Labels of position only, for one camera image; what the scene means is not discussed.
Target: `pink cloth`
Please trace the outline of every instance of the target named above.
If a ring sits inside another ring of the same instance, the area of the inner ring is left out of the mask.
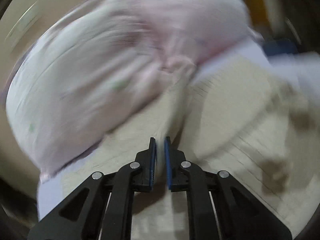
[[[11,82],[6,111],[18,144],[54,174],[177,75],[250,35],[248,25],[241,0],[83,3],[34,44]]]

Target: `blue object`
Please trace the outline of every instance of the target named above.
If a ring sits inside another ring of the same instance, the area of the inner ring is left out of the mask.
[[[263,44],[262,49],[267,57],[279,54],[297,54],[296,45],[289,39],[281,39],[277,41],[269,41]]]
[[[167,139],[164,141],[164,154],[165,154],[165,165],[167,168],[167,185],[168,185],[168,188],[171,189],[172,171],[171,171],[171,165],[170,165],[169,145],[168,145]]]

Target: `silver screw head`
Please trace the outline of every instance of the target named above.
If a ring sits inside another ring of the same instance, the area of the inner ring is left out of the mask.
[[[130,168],[136,169],[138,167],[140,167],[140,163],[137,163],[137,162],[130,163]]]
[[[100,179],[101,177],[102,177],[102,173],[101,172],[96,171],[96,172],[94,172],[92,174],[92,178],[93,179]]]
[[[229,172],[227,172],[227,171],[219,171],[219,176],[221,177],[221,178],[227,178],[227,177],[229,177]]]
[[[188,161],[183,161],[183,162],[181,163],[181,166],[182,166],[183,168],[189,168],[189,167],[191,166],[191,163],[188,162]]]

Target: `crumpled fabric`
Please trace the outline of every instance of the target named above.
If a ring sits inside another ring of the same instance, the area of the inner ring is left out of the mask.
[[[24,55],[6,97],[13,134],[52,176],[250,33],[241,0],[88,0]]]

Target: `beige surface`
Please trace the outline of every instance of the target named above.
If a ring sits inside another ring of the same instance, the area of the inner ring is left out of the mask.
[[[308,101],[291,96],[286,86],[242,57],[195,90],[194,115],[179,148],[204,170],[229,171],[296,236],[320,199],[320,139]],[[153,104],[108,136],[82,168],[63,177],[64,196],[92,172],[111,173],[132,161],[147,147],[159,125],[153,117],[165,107]],[[188,238],[186,208],[185,195],[170,194],[164,185],[137,194],[132,239]]]
[[[10,52],[4,42],[11,28],[23,13],[36,1],[39,1],[41,18],[26,32],[15,49]],[[22,53],[40,37],[53,23],[83,0],[13,0],[0,20],[0,88],[2,88]],[[15,188],[33,197],[39,171],[20,151],[5,111],[0,107],[0,176]]]

